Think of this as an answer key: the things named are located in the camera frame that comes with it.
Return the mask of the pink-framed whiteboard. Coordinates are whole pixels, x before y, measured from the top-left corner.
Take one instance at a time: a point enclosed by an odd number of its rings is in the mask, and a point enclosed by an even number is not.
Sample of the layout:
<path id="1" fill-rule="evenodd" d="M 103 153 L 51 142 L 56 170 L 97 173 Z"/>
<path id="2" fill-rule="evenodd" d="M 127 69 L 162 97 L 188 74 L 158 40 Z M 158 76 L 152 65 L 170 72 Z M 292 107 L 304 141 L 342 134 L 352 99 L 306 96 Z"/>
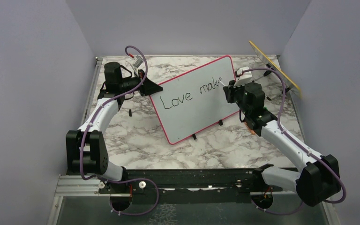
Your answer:
<path id="1" fill-rule="evenodd" d="M 169 144 L 175 145 L 238 113 L 227 103 L 225 85 L 235 79 L 228 55 L 160 83 L 163 91 L 150 96 Z"/>

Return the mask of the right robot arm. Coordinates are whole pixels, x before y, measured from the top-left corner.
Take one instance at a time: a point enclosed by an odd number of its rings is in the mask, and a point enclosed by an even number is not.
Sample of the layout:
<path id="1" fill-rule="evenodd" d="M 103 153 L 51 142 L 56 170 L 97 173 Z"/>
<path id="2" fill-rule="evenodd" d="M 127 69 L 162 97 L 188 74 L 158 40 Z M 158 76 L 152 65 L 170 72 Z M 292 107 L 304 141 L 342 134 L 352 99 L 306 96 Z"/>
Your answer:
<path id="1" fill-rule="evenodd" d="M 290 171 L 266 164 L 254 170 L 252 186 L 263 191 L 277 186 L 292 191 L 308 206 L 316 206 L 343 191 L 337 159 L 308 147 L 281 124 L 265 106 L 265 93 L 255 82 L 236 86 L 232 80 L 223 87 L 226 101 L 236 104 L 240 120 L 258 136 L 280 150 L 296 167 Z"/>

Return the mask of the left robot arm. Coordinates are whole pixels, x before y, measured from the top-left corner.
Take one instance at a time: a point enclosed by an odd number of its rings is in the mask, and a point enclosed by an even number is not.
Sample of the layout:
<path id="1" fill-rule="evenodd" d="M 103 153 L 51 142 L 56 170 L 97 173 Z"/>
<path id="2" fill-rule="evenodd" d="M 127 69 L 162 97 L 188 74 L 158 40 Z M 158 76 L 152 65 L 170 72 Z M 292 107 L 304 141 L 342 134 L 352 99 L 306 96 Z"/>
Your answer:
<path id="1" fill-rule="evenodd" d="M 128 77 L 123 77 L 123 69 L 118 62 L 105 64 L 105 82 L 93 113 L 77 130 L 66 134 L 68 170 L 111 180 L 111 187 L 119 193 L 128 188 L 129 181 L 126 169 L 109 161 L 104 133 L 126 101 L 127 94 L 138 91 L 141 96 L 150 96 L 163 91 L 163 87 L 147 78 L 142 69 L 136 69 Z"/>

